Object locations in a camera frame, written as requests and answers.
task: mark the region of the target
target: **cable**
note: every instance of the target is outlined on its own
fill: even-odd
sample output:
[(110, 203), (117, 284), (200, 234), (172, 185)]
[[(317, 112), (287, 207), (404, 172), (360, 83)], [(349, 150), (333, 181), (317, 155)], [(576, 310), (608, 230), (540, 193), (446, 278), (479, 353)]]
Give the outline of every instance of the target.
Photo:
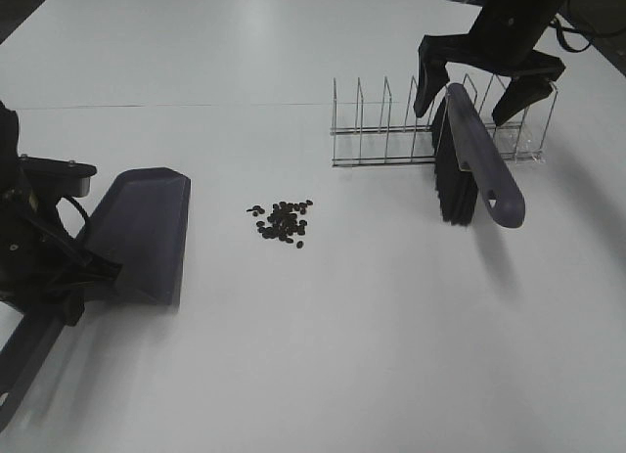
[(89, 218), (89, 215), (74, 197), (63, 196), (63, 198), (70, 204), (72, 204), (74, 208), (76, 208), (76, 210), (78, 210), (78, 213), (80, 213), (80, 216), (82, 216), (82, 219), (85, 221), (85, 226), (82, 229), (82, 236), (80, 237), (80, 243), (84, 245), (87, 242), (87, 239), (89, 239), (89, 235), (91, 233), (91, 220)]
[[(598, 32), (598, 30), (587, 20), (578, 15), (574, 16), (571, 10), (571, 0), (566, 0), (565, 8), (567, 11), (567, 15), (569, 16), (569, 19), (571, 21), (577, 21), (578, 23), (582, 23), (591, 29), (585, 30), (574, 27), (565, 27), (562, 25), (559, 18), (555, 17), (550, 23), (550, 27), (557, 31), (557, 41), (559, 42), (559, 45), (563, 48), (563, 50), (567, 52), (578, 54), (589, 49), (596, 39), (609, 39), (612, 37), (618, 37), (620, 35), (626, 34), (626, 26), (611, 32)], [(571, 45), (569, 45), (569, 43), (565, 39), (565, 33), (582, 35), (589, 40), (589, 43), (582, 49), (575, 49)]]

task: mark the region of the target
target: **wire rack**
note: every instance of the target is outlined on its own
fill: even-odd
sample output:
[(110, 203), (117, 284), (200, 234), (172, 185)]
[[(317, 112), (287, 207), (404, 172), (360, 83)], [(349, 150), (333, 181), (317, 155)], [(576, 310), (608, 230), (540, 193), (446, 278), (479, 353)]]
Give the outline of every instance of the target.
[[(504, 160), (543, 159), (548, 127), (559, 95), (554, 83), (553, 94), (549, 98), (526, 108), (500, 127), (495, 125), (490, 114), (484, 113), (491, 112), (507, 89), (502, 78), (491, 75), (482, 91), (468, 74), (465, 74), (463, 84), (470, 92), (474, 105)], [(333, 166), (434, 163), (431, 121), (434, 108), (441, 102), (443, 94), (440, 93), (432, 102), (425, 119), (418, 119), (413, 112), (413, 100), (417, 91), (418, 81), (412, 76), (406, 106), (394, 103), (389, 81), (385, 77), (382, 100), (366, 102), (363, 84), (361, 78), (358, 78), (356, 101), (340, 103), (334, 79), (331, 126)]]

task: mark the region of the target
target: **metal wire rack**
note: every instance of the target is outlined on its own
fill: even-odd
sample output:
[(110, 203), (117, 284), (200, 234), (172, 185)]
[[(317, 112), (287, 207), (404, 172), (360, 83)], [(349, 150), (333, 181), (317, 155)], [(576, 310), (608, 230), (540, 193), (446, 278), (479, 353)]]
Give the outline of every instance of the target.
[[(509, 122), (497, 127), (488, 108), (495, 106), (506, 85), (498, 75), (491, 75), (486, 87), (479, 92), (474, 80), (466, 74), (463, 84), (473, 97), (474, 105), (481, 114), (498, 151), (504, 160), (542, 160), (548, 127), (555, 110), (559, 91), (553, 83), (553, 94), (546, 100), (526, 108)], [(382, 87), (382, 100), (365, 102), (361, 78), (357, 78), (356, 101), (340, 103), (337, 99), (337, 83), (333, 80), (333, 166), (375, 166), (434, 163), (431, 141), (432, 116), (443, 94), (430, 105), (425, 120), (415, 117), (412, 102), (418, 91), (418, 81), (412, 76), (404, 117), (397, 117), (399, 103), (393, 95), (387, 77)]]

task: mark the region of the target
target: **dustpan handle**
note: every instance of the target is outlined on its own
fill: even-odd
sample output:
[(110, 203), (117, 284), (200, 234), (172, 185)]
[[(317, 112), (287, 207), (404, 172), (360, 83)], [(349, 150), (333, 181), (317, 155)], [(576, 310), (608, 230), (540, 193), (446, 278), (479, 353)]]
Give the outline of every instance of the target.
[(0, 350), (0, 431), (11, 421), (65, 326), (46, 305), (28, 310)]
[(469, 169), (496, 223), (518, 228), (526, 205), (511, 172), (480, 119), (468, 91), (459, 83), (447, 88), (448, 117), (461, 169)]

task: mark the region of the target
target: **brush handle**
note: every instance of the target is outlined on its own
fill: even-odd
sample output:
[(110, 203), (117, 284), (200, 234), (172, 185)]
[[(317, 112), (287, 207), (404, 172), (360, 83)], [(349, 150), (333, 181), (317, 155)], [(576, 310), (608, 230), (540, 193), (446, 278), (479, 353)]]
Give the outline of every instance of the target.
[(447, 88), (448, 117), (459, 168), (469, 169), (480, 196), (496, 223), (518, 228), (526, 205), (511, 172), (480, 119), (468, 91), (459, 83)]

